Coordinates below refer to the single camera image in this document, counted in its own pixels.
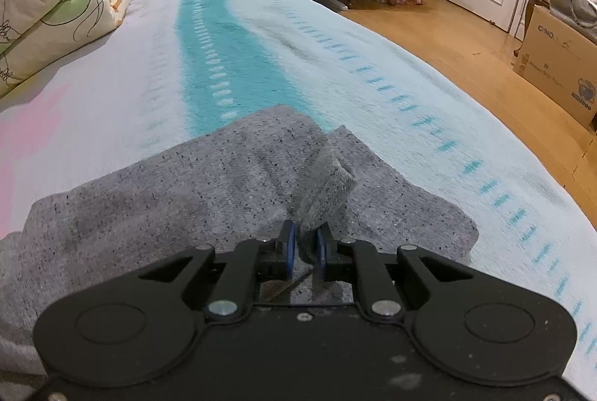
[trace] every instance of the logo on box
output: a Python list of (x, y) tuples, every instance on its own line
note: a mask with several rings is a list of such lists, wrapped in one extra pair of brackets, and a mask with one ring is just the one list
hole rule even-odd
[(572, 97), (581, 103), (586, 109), (591, 111), (591, 107), (587, 103), (595, 103), (595, 86), (593, 86), (593, 83), (590, 81), (579, 79), (578, 94), (572, 93)]
[(538, 26), (539, 32), (544, 33), (545, 35), (547, 35), (550, 39), (553, 39), (553, 32), (550, 32), (549, 30), (547, 30), (545, 27), (543, 27), (542, 25)]

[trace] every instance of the cardboard box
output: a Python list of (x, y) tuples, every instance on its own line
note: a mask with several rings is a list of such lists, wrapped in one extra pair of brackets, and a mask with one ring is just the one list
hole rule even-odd
[(597, 45), (536, 6), (514, 70), (590, 129), (597, 113)]

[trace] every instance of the pink patch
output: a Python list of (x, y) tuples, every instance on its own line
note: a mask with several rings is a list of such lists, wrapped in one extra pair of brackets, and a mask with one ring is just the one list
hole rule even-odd
[(14, 194), (13, 164), (34, 155), (52, 139), (62, 121), (60, 101), (69, 84), (38, 94), (0, 122), (0, 238), (10, 231)]

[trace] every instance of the white blanket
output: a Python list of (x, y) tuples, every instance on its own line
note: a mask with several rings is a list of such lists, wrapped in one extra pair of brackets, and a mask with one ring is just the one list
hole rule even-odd
[(279, 103), (326, 131), (347, 126), (411, 183), (461, 207), (479, 228), (474, 268), (573, 314), (565, 376), (597, 398), (589, 220), (470, 96), (310, 0), (133, 0), (117, 32), (2, 98), (0, 237), (23, 227), (37, 199)]

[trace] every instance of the gray bag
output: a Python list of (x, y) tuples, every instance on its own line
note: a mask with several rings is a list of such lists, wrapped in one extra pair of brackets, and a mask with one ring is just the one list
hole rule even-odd
[(549, 0), (554, 17), (597, 44), (597, 9), (589, 0)]

